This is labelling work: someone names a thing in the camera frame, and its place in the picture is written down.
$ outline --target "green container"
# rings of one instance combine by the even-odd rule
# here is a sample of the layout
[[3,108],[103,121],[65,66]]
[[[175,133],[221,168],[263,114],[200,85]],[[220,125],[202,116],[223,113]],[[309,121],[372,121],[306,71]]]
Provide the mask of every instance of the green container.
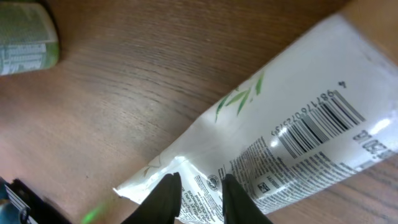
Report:
[[59,55],[57,32],[42,5],[0,0],[0,75],[50,68]]

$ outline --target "white plastic packaging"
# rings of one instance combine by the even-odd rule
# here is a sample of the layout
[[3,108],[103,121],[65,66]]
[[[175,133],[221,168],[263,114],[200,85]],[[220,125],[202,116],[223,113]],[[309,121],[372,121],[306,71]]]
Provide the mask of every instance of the white plastic packaging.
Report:
[[141,203],[182,177],[183,223],[223,223],[233,174],[264,214],[319,192],[398,150],[398,69],[332,16],[203,113],[115,189]]

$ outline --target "brown wooden surface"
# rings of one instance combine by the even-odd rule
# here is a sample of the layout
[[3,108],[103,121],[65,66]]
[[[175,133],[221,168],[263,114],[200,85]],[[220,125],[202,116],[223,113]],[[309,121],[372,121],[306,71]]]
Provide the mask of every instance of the brown wooden surface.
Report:
[[[73,223],[135,205],[112,188],[344,0],[50,0],[62,60],[0,78],[0,175]],[[275,223],[398,223],[398,157],[269,215]]]

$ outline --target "green leaf print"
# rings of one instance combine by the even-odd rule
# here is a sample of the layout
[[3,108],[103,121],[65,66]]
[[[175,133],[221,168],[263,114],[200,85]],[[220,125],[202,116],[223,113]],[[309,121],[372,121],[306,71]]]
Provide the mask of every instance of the green leaf print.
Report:
[[260,75],[260,78],[259,78],[259,80],[257,81],[257,84],[256,84],[256,94],[257,94],[257,96],[261,92],[261,86],[262,86],[262,79],[263,78],[264,78],[264,73]]
[[224,99],[221,101],[220,105],[218,105],[217,111],[216,111],[216,122],[217,122],[218,114],[220,113],[222,107],[224,106],[224,104],[225,104],[226,100],[228,99],[228,97],[230,96],[230,94],[231,94],[231,93],[228,93],[228,95],[226,95],[226,96],[224,97]]
[[239,101],[246,94],[247,91],[248,90],[243,91],[243,92],[239,93],[238,95],[234,96],[234,98],[232,98],[232,100],[229,101],[225,106],[229,106],[229,105]]
[[238,114],[237,114],[237,115],[239,115],[239,112],[241,112],[241,109],[243,108],[243,106],[244,106],[246,100],[248,100],[249,94],[250,94],[250,89],[249,89],[249,90],[246,90],[246,94],[245,94],[245,96],[243,97],[243,99],[242,99],[242,101],[241,101],[241,104],[239,105]]

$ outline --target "barcode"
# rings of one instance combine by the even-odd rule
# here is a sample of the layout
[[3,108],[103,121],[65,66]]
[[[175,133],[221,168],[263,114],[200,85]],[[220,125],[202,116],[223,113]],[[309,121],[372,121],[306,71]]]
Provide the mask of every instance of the barcode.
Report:
[[289,154],[298,158],[317,146],[364,122],[365,119],[338,92],[295,123],[284,128],[278,138]]

